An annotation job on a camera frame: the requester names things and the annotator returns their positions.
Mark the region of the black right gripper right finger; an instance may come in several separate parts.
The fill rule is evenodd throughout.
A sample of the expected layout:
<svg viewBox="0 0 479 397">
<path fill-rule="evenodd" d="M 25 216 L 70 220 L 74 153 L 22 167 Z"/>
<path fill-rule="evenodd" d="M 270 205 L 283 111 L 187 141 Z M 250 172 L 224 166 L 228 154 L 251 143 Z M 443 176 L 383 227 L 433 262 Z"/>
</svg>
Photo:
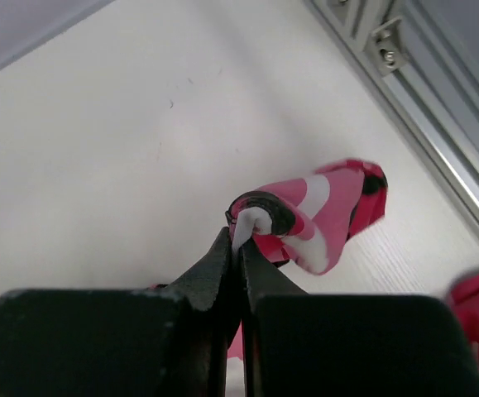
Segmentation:
<svg viewBox="0 0 479 397">
<path fill-rule="evenodd" d="M 253 242 L 238 253 L 249 396 L 479 396 L 479 370 L 439 299 L 309 294 Z"/>
</svg>

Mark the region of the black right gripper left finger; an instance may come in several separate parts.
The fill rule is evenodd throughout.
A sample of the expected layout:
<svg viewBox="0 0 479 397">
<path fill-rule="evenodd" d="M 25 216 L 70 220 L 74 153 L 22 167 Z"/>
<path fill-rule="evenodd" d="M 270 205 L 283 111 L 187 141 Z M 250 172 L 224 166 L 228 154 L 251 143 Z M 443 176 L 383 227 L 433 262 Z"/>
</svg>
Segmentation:
<svg viewBox="0 0 479 397">
<path fill-rule="evenodd" d="M 0 396 L 222 396 L 229 232 L 164 288 L 0 296 Z"/>
</svg>

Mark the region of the pink camouflage trousers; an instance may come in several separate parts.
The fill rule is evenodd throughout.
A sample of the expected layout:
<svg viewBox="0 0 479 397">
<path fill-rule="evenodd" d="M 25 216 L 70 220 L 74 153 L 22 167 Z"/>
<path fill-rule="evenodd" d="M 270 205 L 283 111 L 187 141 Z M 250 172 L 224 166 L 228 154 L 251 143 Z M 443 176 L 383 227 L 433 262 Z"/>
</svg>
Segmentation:
<svg viewBox="0 0 479 397">
<path fill-rule="evenodd" d="M 248 242 L 278 270 L 290 262 L 324 275 L 346 243 L 384 217 L 388 184 L 379 165 L 348 159 L 312 174 L 262 186 L 235 198 L 226 211 L 232 248 L 228 312 L 233 334 L 229 362 L 242 365 L 242 283 L 238 253 Z M 479 370 L 479 271 L 456 281 L 445 299 L 467 339 Z"/>
</svg>

